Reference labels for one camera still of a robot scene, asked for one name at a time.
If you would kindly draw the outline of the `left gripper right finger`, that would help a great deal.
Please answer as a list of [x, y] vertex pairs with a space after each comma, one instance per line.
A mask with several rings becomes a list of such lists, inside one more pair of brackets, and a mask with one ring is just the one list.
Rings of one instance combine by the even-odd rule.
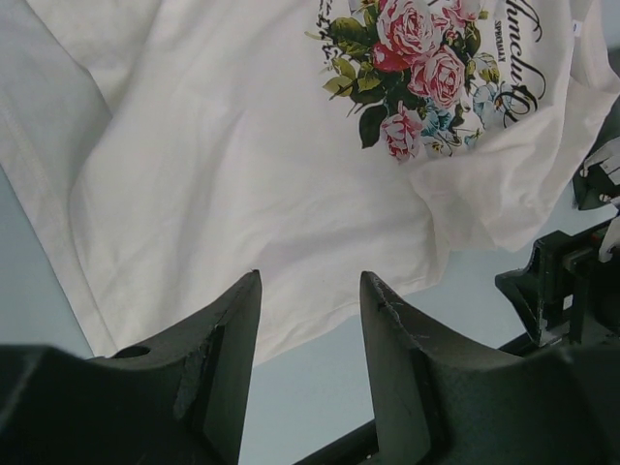
[[514, 356], [360, 277], [360, 315], [385, 464], [615, 464], [619, 351]]

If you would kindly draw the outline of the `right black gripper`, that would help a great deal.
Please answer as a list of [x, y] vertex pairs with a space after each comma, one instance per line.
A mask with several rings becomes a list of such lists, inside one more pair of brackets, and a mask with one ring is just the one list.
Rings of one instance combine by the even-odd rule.
[[524, 268], [495, 277], [525, 328], [509, 347], [619, 343], [619, 248], [602, 262], [605, 234], [552, 232], [534, 242]]

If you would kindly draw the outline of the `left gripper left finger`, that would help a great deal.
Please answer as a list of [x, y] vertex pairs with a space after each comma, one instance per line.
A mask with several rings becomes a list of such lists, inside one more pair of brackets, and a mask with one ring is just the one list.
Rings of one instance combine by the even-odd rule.
[[234, 464], [262, 280], [111, 357], [44, 345], [1, 349], [5, 464]]

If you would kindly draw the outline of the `white floral t-shirt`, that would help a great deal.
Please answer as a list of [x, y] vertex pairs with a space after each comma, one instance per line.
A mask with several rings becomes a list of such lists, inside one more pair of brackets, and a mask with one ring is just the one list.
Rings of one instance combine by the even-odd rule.
[[529, 242], [619, 94], [598, 1], [5, 1], [1, 166], [109, 356], [241, 274], [263, 362]]

